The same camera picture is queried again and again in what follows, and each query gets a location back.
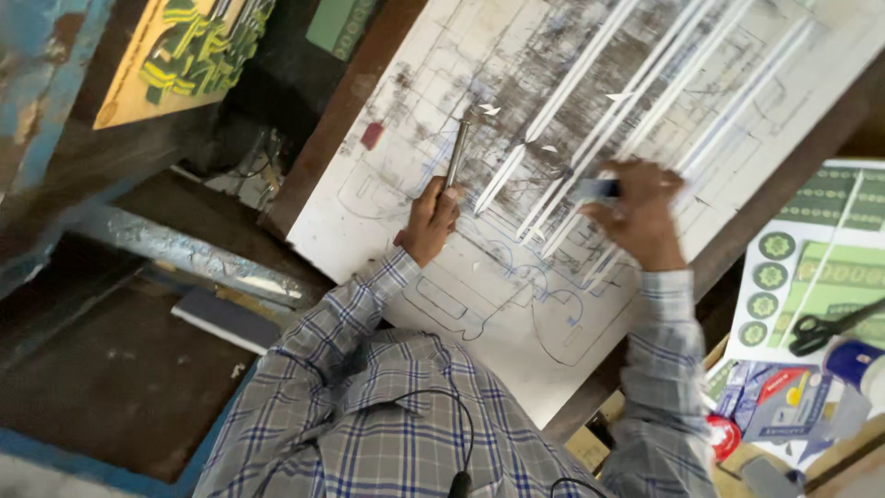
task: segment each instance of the earphone wire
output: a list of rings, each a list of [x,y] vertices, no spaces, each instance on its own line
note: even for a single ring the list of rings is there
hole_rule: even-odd
[[[413,396],[415,394],[422,394],[422,393],[442,394],[443,396],[448,396],[448,397],[452,398],[458,404],[458,407],[460,409],[464,410],[465,414],[467,414],[467,423],[470,424],[470,446],[467,447],[467,455],[464,457],[464,469],[463,469],[464,471],[467,471],[467,465],[470,464],[470,456],[473,454],[473,418],[470,416],[470,410],[468,410],[467,407],[464,405],[464,402],[461,401],[460,396],[457,396],[456,394],[448,393],[442,389],[419,389],[417,391],[412,391],[411,393],[403,394],[402,396],[400,396],[398,398],[390,400],[390,402],[395,403],[395,402],[400,401],[402,399],[408,398],[409,396]]]
[[[598,489],[596,489],[596,486],[593,486],[593,485],[590,484],[589,482],[584,482],[584,481],[582,481],[582,480],[580,480],[580,479],[573,479],[573,478],[559,478],[559,479],[556,479],[556,480],[553,482],[553,485],[550,486],[550,498],[553,498],[553,493],[556,491],[556,486],[558,486],[559,484],[564,483],[564,482],[570,482],[570,483],[572,483],[572,484],[580,484],[581,486],[586,487],[587,489],[589,489],[589,490],[592,491],[593,493],[596,493],[596,496],[599,496],[600,498],[606,498],[606,496],[603,494],[602,491],[599,491]]]

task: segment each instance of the right hand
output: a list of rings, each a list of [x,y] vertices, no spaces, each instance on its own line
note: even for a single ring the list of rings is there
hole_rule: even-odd
[[[605,235],[642,265],[645,271],[671,271],[687,267],[670,201],[685,182],[674,172],[642,160],[603,166],[620,179],[621,196],[615,209],[587,204],[581,212],[599,223]]]
[[[394,245],[403,249],[424,268],[443,249],[445,239],[455,231],[455,221],[461,215],[458,209],[458,190],[445,189],[445,176],[434,176],[420,197],[412,201],[412,215],[402,236]]]

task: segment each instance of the plaid shirt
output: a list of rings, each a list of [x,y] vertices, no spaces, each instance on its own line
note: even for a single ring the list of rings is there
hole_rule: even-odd
[[[473,496],[547,496],[561,477],[608,495],[714,496],[702,402],[703,338],[688,271],[645,274],[650,321],[630,335],[627,405],[602,484],[546,442],[501,381],[435,334],[376,331],[419,273],[402,250],[327,294],[258,365],[195,496],[446,496],[470,430]],[[556,496],[594,496],[565,483]]]

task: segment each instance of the person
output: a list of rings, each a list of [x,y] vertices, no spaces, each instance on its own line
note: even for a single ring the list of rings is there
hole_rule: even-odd
[[[385,301],[454,230],[458,193],[435,177],[412,203],[401,247],[329,292],[261,359],[195,496],[446,496],[459,486],[471,496],[715,496],[704,342],[668,212],[679,178],[641,161],[610,168],[616,209],[583,212],[642,265],[648,312],[629,334],[626,404],[601,482],[545,441],[461,345],[375,329]]]

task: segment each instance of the red bottle cap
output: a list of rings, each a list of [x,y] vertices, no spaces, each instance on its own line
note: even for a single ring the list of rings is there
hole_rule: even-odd
[[[741,429],[731,420],[718,415],[708,415],[707,424],[710,425],[716,461],[722,462],[741,444]]]

